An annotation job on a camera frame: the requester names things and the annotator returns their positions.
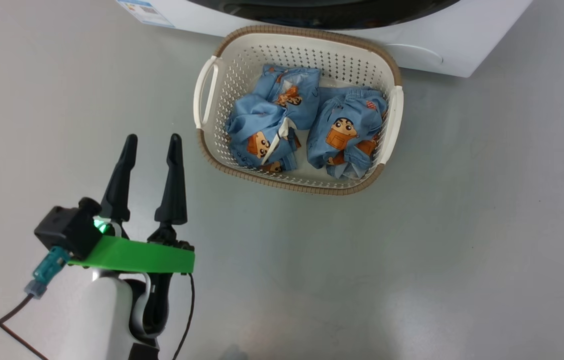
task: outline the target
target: floor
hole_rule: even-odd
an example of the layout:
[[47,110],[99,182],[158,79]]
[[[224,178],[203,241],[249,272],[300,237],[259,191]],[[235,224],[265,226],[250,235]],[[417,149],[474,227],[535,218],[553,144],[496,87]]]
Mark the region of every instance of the floor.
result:
[[[0,314],[45,254],[33,228],[54,205],[101,198],[129,133],[125,228],[150,235],[177,132],[177,232],[197,253],[182,359],[564,359],[564,1],[535,0],[469,79],[404,70],[390,162],[338,198],[204,160],[193,87],[218,43],[112,0],[0,2]],[[56,358],[90,278],[65,269],[10,326]],[[163,360],[189,308],[188,280],[170,289]],[[5,358],[33,356],[0,332]]]

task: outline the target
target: washing machine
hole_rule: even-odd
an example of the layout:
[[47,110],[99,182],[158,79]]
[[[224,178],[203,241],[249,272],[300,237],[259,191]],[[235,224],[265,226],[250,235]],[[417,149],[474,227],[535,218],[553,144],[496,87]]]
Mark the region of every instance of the washing machine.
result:
[[248,25],[326,30],[386,47],[402,68],[469,77],[531,0],[118,0],[143,23],[224,37]]

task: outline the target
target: washing machine door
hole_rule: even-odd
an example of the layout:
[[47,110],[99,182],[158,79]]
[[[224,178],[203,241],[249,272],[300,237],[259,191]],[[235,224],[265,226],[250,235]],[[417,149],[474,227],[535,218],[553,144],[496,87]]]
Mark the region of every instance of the washing machine door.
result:
[[459,0],[189,0],[264,23],[322,30],[388,27],[428,16]]

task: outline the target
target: folded clothing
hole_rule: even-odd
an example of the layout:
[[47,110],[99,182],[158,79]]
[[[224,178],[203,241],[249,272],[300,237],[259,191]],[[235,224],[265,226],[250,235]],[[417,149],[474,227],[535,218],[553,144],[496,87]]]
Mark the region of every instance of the folded clothing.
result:
[[344,173],[344,163],[355,166],[353,170],[364,175],[372,164],[375,145],[371,151],[368,148],[373,142],[377,144],[374,137],[382,127],[387,101],[380,91],[370,88],[320,88],[319,91],[323,96],[318,118],[309,132],[308,162],[316,169],[327,164],[340,166],[341,173],[334,172],[335,168],[327,169],[336,178]]
[[309,130],[320,102],[320,74],[318,68],[265,64],[252,94],[286,109],[285,116],[298,130]]
[[224,128],[231,137],[229,148],[237,163],[246,167],[270,166],[290,171],[296,169],[293,152],[299,141],[286,109],[255,94],[235,102]]

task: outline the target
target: teal connector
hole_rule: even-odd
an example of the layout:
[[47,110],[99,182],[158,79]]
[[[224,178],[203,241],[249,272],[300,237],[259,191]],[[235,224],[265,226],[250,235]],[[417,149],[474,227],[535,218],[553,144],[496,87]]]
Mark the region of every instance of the teal connector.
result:
[[64,248],[53,246],[33,271],[33,280],[26,285],[24,292],[32,295],[34,299],[40,299],[51,280],[65,268],[69,260],[71,255]]

